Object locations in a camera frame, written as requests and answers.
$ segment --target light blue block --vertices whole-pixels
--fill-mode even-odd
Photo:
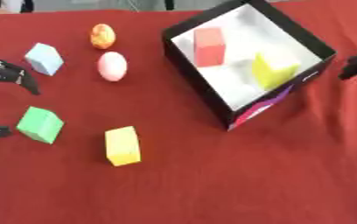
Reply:
[[[37,43],[24,57],[41,74],[52,76],[63,65],[63,59],[50,45]]]

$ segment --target red tablecloth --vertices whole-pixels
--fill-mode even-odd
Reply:
[[[357,79],[336,77],[357,53],[357,1],[279,3],[339,55],[321,78],[225,132],[164,58],[160,32],[195,12],[119,10],[0,16],[0,59],[23,61],[36,43],[66,61],[33,72],[43,94],[0,84],[0,124],[30,105],[66,125],[54,145],[15,132],[0,139],[0,224],[357,223]],[[115,27],[129,60],[118,83],[95,69],[93,25]],[[115,168],[104,131],[136,126],[143,162]]]

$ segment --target red cube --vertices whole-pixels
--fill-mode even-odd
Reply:
[[[194,32],[196,65],[198,67],[222,65],[226,45],[221,28],[200,28]]]

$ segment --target black box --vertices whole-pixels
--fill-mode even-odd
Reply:
[[[225,62],[229,58],[230,64],[198,68],[192,55],[193,30],[215,26],[225,29],[224,36],[228,36]],[[281,101],[289,92],[317,77],[336,54],[331,47],[263,0],[226,2],[164,30],[162,40],[165,55],[228,130]],[[229,43],[236,45],[229,50]],[[250,71],[245,72],[250,67],[250,59],[245,58],[247,56],[244,54],[253,55],[257,47],[274,44],[289,49],[302,65],[294,77],[284,84],[270,91],[262,91],[252,85],[253,81],[248,80],[253,75]]]

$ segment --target cube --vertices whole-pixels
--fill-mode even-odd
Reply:
[[[289,81],[300,66],[298,59],[282,48],[258,52],[252,64],[252,73],[265,90],[271,90]]]
[[[222,65],[226,45],[221,28],[200,28],[194,31],[195,64],[197,67]]]
[[[53,76],[63,65],[63,59],[50,45],[37,43],[25,56],[37,72]]]
[[[17,129],[31,139],[53,144],[64,123],[51,111],[29,107]]]
[[[134,127],[106,131],[105,141],[107,158],[114,166],[141,161],[139,142]]]

